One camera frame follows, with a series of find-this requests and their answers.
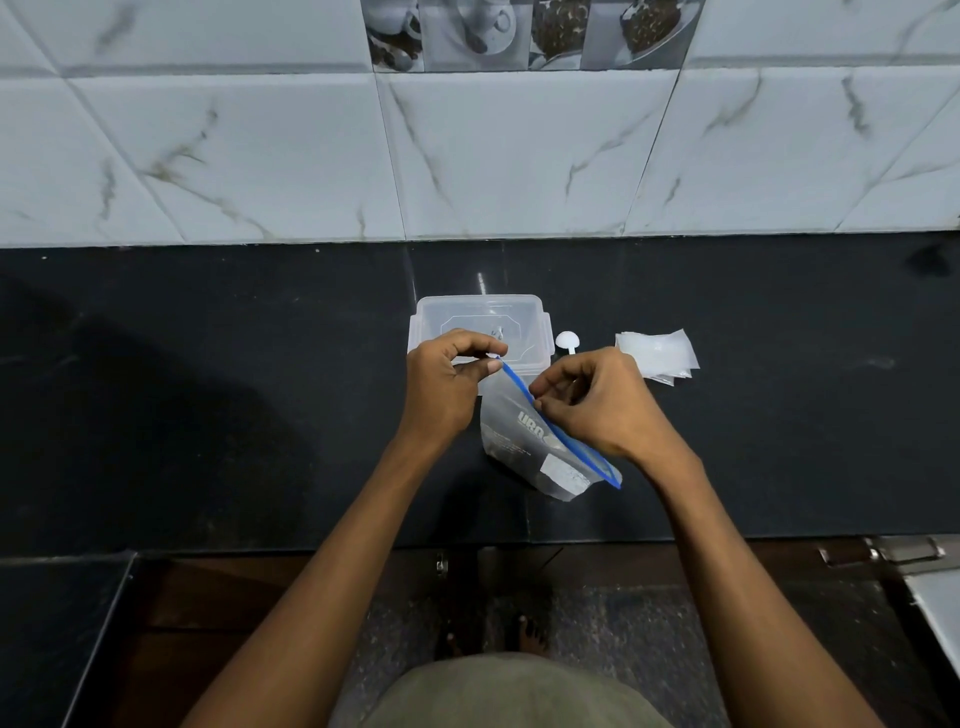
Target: plastic food container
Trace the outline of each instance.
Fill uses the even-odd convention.
[[[550,366],[555,350],[550,314],[537,296],[429,296],[417,302],[410,317],[407,351],[452,328],[495,336],[510,349],[503,357],[527,384]],[[458,356],[455,364],[470,361]],[[485,382],[480,382],[483,395]]]

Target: left hand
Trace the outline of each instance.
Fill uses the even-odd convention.
[[[422,446],[446,449],[470,424],[477,384],[503,367],[503,362],[488,358],[488,353],[502,356],[507,345],[462,328],[424,341],[408,353],[407,399],[397,434]],[[477,360],[454,366],[457,356],[476,356]]]

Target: white label on bag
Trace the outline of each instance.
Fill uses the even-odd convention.
[[[574,496],[579,496],[590,486],[589,478],[552,453],[547,453],[540,472]]]

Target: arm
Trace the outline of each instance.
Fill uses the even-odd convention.
[[[407,356],[407,399],[396,437],[370,480],[273,611],[206,689],[183,728],[326,725],[373,590],[410,501],[465,429],[477,383],[507,347],[457,329]],[[458,354],[475,355],[454,367]]]
[[[551,421],[629,458],[654,484],[733,725],[881,726],[737,532],[632,357],[617,349],[567,356],[530,391]]]

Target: forearm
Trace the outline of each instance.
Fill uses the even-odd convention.
[[[436,458],[402,437],[184,728],[325,725],[407,508]]]
[[[673,523],[733,725],[880,725],[737,532],[700,460],[685,445],[677,453],[647,470]]]

